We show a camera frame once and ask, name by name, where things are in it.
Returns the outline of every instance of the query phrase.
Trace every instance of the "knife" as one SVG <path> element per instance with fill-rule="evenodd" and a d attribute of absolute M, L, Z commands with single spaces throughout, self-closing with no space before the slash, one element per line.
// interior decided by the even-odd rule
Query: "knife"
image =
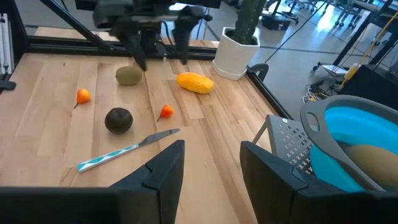
<path fill-rule="evenodd" d="M 125 147 L 123 149 L 119 149 L 119 150 L 116 150 L 114 152 L 110 152 L 110 153 L 108 153 L 106 155 L 99 156 L 97 158 L 90 159 L 90 160 L 87 160 L 85 162 L 82 162 L 82 163 L 77 165 L 77 171 L 78 172 L 84 172 L 84 171 L 89 170 L 89 169 L 91 169 L 93 167 L 96 167 L 96 166 L 98 166 L 100 164 L 103 164 L 104 162 L 108 162 L 111 159 L 114 159 L 114 158 L 116 158 L 118 156 L 121 156 L 121 155 L 123 155 L 123 154 L 125 154 L 127 152 L 131 152 L 131 151 L 137 149 L 138 147 L 145 146 L 146 144 L 150 144 L 150 143 L 152 143 L 154 141 L 160 140 L 160 139 L 162 139 L 164 137 L 167 137 L 167 136 L 169 136 L 171 134 L 174 134 L 176 132 L 179 132 L 179 131 L 180 131 L 179 128 L 175 128 L 175 129 L 170 129 L 170 130 L 167 130 L 167 131 L 162 131 L 162 132 L 159 132 L 159 133 L 156 133 L 156 134 L 151 134 L 150 136 L 146 137 L 144 140 L 142 140 L 142 142 L 140 142 L 138 144 L 135 144 L 135 145 L 132 145 L 132 146 L 129 146 L 129 147 Z"/>

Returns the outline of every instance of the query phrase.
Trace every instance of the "wooden tabletop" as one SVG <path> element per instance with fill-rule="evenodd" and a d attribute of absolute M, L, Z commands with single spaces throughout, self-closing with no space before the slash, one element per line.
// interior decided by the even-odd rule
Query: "wooden tabletop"
<path fill-rule="evenodd" d="M 37 35 L 81 38 L 74 30 L 39 28 Z M 193 45 L 211 47 L 208 41 Z M 185 169 L 176 223 L 256 223 L 239 161 L 242 140 L 252 140 L 273 110 L 247 77 L 219 77 L 210 61 L 147 60 L 136 86 L 119 86 L 115 72 L 130 58 L 25 54 L 11 80 L 14 91 L 0 95 L 0 185 L 109 186 L 178 139 L 185 140 Z M 197 72 L 216 83 L 200 95 L 180 88 L 182 72 Z M 92 101 L 73 109 L 76 91 Z M 156 122 L 163 105 L 175 114 Z M 104 125 L 114 107 L 134 118 L 123 135 Z M 159 131 L 181 131 L 79 174 L 85 160 L 130 146 Z M 259 145 L 270 150 L 265 133 Z"/>

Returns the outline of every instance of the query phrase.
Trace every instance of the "green plant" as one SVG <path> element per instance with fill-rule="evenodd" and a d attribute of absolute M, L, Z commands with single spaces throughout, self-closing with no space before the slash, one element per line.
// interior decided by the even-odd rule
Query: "green plant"
<path fill-rule="evenodd" d="M 249 45 L 259 22 L 262 8 L 267 0 L 243 0 L 235 22 L 232 39 L 240 44 Z"/>

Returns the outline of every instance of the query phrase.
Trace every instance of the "knife handle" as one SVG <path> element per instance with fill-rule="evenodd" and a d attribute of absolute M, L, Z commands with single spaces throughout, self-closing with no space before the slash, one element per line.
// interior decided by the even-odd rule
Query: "knife handle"
<path fill-rule="evenodd" d="M 87 160 L 87 161 L 82 162 L 82 163 L 77 165 L 77 171 L 78 172 L 84 172 L 84 171 L 89 170 L 89 169 L 91 169 L 93 167 L 96 167 L 96 166 L 98 166 L 100 164 L 103 164 L 104 162 L 108 162 L 111 159 L 114 159 L 114 158 L 116 158 L 118 156 L 121 156 L 121 155 L 123 155 L 123 154 L 125 154 L 127 152 L 130 152 L 130 151 L 132 151 L 132 150 L 134 150 L 134 149 L 136 149 L 138 147 L 139 147 L 139 144 L 135 144 L 135 145 L 132 145 L 132 146 L 129 146 L 129 147 L 125 147 L 123 149 L 116 150 L 114 152 L 110 152 L 110 153 L 108 153 L 106 155 L 99 156 L 97 158 Z"/>

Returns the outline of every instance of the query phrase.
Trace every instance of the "white pot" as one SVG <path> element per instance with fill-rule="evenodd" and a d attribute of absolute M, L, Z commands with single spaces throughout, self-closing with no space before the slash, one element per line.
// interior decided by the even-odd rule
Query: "white pot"
<path fill-rule="evenodd" d="M 217 75 L 232 80 L 238 80 L 246 73 L 246 66 L 260 48 L 258 37 L 253 36 L 257 45 L 243 45 L 225 35 L 232 27 L 224 27 L 223 35 L 218 45 L 213 69 Z"/>

